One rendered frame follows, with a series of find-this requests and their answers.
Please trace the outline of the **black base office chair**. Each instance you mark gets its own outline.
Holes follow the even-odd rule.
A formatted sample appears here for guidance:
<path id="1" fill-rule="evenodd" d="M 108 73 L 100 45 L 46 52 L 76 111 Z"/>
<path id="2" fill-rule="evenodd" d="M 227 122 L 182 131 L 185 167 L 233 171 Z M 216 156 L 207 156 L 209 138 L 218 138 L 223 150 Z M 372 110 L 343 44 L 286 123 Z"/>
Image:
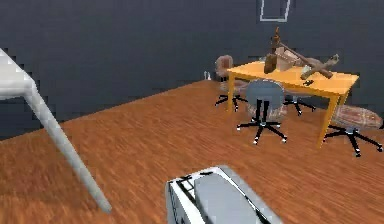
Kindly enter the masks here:
<path id="1" fill-rule="evenodd" d="M 301 105 L 310 108 L 312 112 L 316 110 L 315 106 L 301 101 L 302 98 L 310 98 L 310 95 L 294 91 L 287 91 L 286 95 L 284 104 L 294 105 L 299 116 L 302 115 Z"/>

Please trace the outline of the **white framed wall picture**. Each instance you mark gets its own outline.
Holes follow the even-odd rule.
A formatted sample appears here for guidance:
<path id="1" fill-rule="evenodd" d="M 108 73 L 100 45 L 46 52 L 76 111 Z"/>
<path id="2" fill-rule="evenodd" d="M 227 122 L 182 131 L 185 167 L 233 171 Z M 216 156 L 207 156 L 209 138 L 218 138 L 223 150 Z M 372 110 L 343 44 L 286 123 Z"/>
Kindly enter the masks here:
<path id="1" fill-rule="evenodd" d="M 261 22 L 286 23 L 291 0 L 260 0 L 259 20 Z"/>

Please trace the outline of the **white table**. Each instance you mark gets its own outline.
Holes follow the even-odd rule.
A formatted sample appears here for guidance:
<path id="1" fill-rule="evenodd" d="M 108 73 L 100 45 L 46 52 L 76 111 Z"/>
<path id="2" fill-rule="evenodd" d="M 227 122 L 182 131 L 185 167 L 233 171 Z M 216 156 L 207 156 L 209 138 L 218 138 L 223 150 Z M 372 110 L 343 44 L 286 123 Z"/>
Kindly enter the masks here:
<path id="1" fill-rule="evenodd" d="M 40 95 L 36 82 L 4 48 L 0 48 L 0 101 L 17 97 L 22 97 L 29 105 L 99 208 L 110 213 L 110 202 Z"/>

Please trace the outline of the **beige open box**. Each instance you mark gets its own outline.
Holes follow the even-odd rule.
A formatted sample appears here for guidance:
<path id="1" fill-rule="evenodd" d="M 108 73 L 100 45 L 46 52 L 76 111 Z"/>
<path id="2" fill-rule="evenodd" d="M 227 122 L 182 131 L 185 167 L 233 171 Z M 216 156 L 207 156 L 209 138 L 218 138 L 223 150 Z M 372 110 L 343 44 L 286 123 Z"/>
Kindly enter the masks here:
<path id="1" fill-rule="evenodd" d="M 276 68 L 279 71 L 286 71 L 292 68 L 299 61 L 299 58 L 296 55 L 284 47 L 277 48 L 275 50 L 275 54 L 277 56 Z"/>

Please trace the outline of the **brown wooden statue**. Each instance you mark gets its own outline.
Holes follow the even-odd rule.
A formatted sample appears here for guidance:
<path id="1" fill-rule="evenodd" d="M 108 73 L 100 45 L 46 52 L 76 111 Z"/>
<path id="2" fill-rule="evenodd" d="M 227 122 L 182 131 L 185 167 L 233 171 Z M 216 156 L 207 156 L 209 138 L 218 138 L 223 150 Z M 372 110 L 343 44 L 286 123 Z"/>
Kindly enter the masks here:
<path id="1" fill-rule="evenodd" d="M 275 29 L 275 34 L 271 37 L 271 52 L 266 55 L 264 73 L 272 73 L 277 66 L 276 49 L 280 46 L 279 28 Z"/>

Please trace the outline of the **patterned seat office chair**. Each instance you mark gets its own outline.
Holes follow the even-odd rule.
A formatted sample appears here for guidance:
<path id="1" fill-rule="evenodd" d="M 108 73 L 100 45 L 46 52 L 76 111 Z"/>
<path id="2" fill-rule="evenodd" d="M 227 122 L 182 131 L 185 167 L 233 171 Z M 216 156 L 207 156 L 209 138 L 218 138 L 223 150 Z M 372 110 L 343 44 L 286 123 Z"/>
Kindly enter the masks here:
<path id="1" fill-rule="evenodd" d="M 357 138 L 376 146 L 378 152 L 384 151 L 382 144 L 360 133 L 360 131 L 364 129 L 384 129 L 384 119 L 369 109 L 350 105 L 339 105 L 336 107 L 328 127 L 334 129 L 334 132 L 326 133 L 323 140 L 336 136 L 347 136 L 356 157 L 361 156 Z"/>

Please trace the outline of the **yellow wooden dining table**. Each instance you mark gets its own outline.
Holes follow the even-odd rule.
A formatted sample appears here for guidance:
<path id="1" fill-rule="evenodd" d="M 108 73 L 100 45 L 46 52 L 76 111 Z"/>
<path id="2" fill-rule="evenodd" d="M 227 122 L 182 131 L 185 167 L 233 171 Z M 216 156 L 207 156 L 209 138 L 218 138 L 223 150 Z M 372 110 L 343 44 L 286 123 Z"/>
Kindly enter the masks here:
<path id="1" fill-rule="evenodd" d="M 275 70 L 272 73 L 264 73 L 264 64 L 254 61 L 244 65 L 236 66 L 227 70 L 228 72 L 228 97 L 232 98 L 234 93 L 234 81 L 236 78 L 244 80 L 270 79 L 279 82 L 286 89 L 297 92 L 320 96 L 329 99 L 329 104 L 324 115 L 324 121 L 321 126 L 320 135 L 317 140 L 317 147 L 321 148 L 328 125 L 337 105 L 343 105 L 348 97 L 351 87 L 359 79 L 358 75 L 333 72 L 333 76 L 327 79 L 319 72 L 312 74 L 309 79 L 314 83 L 305 86 L 300 78 L 301 68 L 293 67 L 286 71 Z"/>

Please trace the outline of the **grey back office chair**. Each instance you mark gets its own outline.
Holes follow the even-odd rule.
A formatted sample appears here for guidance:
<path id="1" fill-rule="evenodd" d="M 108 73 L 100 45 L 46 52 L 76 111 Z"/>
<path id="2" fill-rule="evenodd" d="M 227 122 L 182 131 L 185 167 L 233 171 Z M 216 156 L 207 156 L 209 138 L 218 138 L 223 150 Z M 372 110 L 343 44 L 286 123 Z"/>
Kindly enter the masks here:
<path id="1" fill-rule="evenodd" d="M 281 121 L 287 114 L 284 105 L 284 87 L 273 80 L 257 79 L 249 83 L 246 88 L 247 111 L 251 116 L 248 123 L 238 124 L 236 129 L 240 131 L 245 127 L 257 127 L 253 143 L 257 144 L 265 129 L 279 136 L 283 143 L 287 142 L 287 136 L 277 130 Z"/>

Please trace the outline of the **brown back office chair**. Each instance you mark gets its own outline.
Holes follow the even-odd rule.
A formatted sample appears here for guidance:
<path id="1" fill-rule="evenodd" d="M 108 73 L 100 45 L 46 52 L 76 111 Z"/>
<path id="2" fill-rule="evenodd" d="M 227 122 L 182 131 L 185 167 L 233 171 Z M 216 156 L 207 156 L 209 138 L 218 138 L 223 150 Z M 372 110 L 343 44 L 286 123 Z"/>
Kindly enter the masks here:
<path id="1" fill-rule="evenodd" d="M 215 106 L 226 102 L 228 97 L 228 69 L 234 66 L 233 58 L 230 55 L 222 55 L 219 56 L 215 61 L 215 73 L 216 76 L 220 78 L 219 90 L 221 94 L 218 96 L 218 100 L 215 102 Z M 238 102 L 243 101 L 246 102 L 245 98 L 242 98 L 241 95 L 248 86 L 248 82 L 235 79 L 234 80 L 234 90 L 232 96 L 232 103 L 234 106 L 234 111 L 237 112 L 239 109 Z"/>

